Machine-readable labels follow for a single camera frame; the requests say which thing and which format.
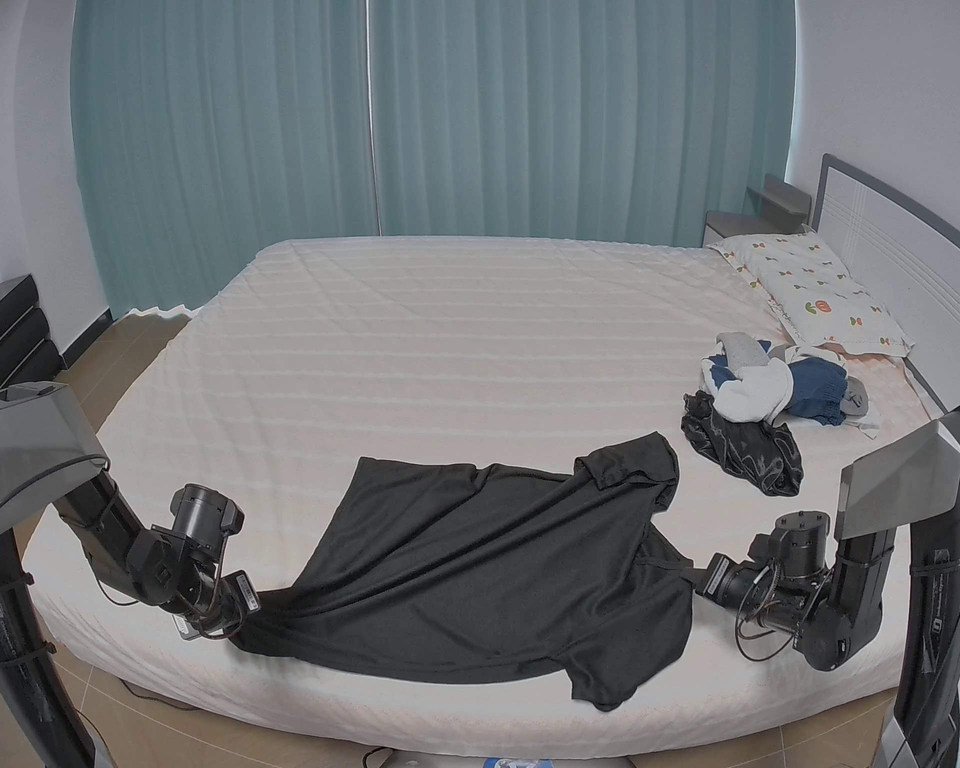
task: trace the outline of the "light through curtain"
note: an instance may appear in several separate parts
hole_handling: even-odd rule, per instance
[[[697,246],[782,178],[793,0],[370,0],[383,234]]]
[[[77,172],[110,307],[197,307],[261,248],[377,234],[364,0],[79,0]]]

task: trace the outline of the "black baseboard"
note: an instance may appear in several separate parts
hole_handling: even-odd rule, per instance
[[[93,321],[90,327],[77,337],[77,341],[71,344],[66,349],[66,352],[61,355],[63,358],[63,367],[70,368],[70,366],[76,363],[80,359],[80,356],[89,349],[90,345],[100,338],[100,334],[111,325],[113,325],[113,316],[108,309]]]

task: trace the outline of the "bed sheet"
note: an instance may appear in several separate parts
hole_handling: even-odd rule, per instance
[[[225,568],[245,568],[260,589],[300,574],[361,455],[563,472],[576,456],[653,430],[681,467],[658,527],[697,564],[714,551],[739,560],[777,516],[832,513],[840,468],[927,416],[888,358],[851,360],[882,411],[880,436],[796,421],[802,491],[767,498],[694,453],[680,430],[683,395],[696,390],[700,359],[724,330],[785,341],[714,251],[492,238],[285,242],[200,311],[100,438],[147,525],[169,524],[170,497],[185,482],[234,498],[247,519]],[[258,725],[474,756],[672,749],[874,693],[898,679],[908,596],[904,531],[878,637],[832,673],[792,652],[763,664],[740,658],[732,616],[695,599],[684,656],[604,713],[571,701],[563,672],[419,684],[183,642],[170,616],[104,599],[52,509],[25,563],[53,634],[107,672]],[[757,652],[769,650],[764,642]]]

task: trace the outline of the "gray sock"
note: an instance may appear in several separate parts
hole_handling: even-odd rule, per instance
[[[870,409],[870,399],[863,382],[853,376],[847,376],[847,393],[840,400],[840,412],[847,416],[865,416]]]
[[[765,366],[770,362],[760,343],[743,331],[719,333],[717,342],[723,345],[727,355],[727,368],[733,373],[744,366]]]
[[[769,357],[771,360],[773,360],[774,358],[777,358],[778,360],[782,360],[785,363],[786,351],[787,351],[787,348],[789,347],[790,347],[789,344],[781,344],[779,347],[770,347],[770,351],[767,352],[767,357]]]

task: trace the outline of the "t-shirt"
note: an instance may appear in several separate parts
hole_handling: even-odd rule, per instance
[[[616,708],[689,636],[692,563],[651,521],[678,478],[656,432],[573,474],[362,458],[302,574],[233,642],[428,683],[563,669],[574,699]]]

